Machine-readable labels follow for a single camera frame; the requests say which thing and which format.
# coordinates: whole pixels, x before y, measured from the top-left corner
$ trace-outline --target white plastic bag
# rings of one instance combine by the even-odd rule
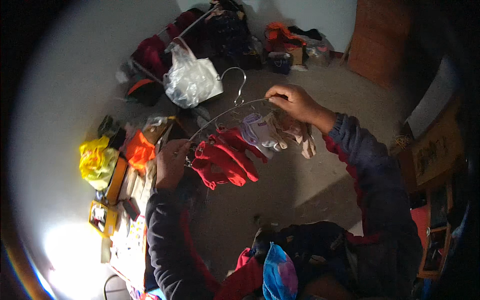
[[[209,59],[198,60],[183,42],[172,52],[172,67],[163,75],[165,94],[181,108],[193,108],[200,102],[223,93],[222,82]]]

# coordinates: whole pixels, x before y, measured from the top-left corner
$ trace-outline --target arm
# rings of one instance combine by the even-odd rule
[[[364,237],[349,235],[348,240],[358,255],[360,289],[369,296],[406,296],[422,248],[400,170],[386,146],[361,128],[356,118],[323,108],[300,87],[274,86],[265,97],[298,120],[315,125],[327,149],[347,163],[347,171],[356,179]]]
[[[167,299],[212,299],[185,239],[183,211],[174,192],[183,176],[189,143],[171,141],[157,157],[155,192],[147,203],[147,242],[154,276]]]

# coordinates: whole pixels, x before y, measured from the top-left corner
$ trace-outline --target black cable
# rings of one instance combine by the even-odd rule
[[[117,274],[113,274],[113,275],[110,275],[110,277],[108,277],[106,280],[105,280],[105,284],[103,285],[103,299],[105,300],[108,300],[107,299],[107,283],[110,281],[110,279],[112,279],[113,277],[119,277]]]

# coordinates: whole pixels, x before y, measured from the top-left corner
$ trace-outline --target person's left hand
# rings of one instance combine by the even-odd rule
[[[156,157],[157,189],[176,189],[183,176],[183,165],[190,144],[188,140],[171,140],[160,150]]]

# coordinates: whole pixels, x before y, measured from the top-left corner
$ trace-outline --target hand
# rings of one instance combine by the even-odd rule
[[[160,150],[156,157],[157,189],[176,189],[183,176],[183,165],[190,144],[187,140],[171,140]]]
[[[269,98],[270,102],[289,113],[295,119],[313,124],[322,134],[328,134],[335,124],[335,113],[316,103],[298,85],[274,85],[265,93],[265,98]]]

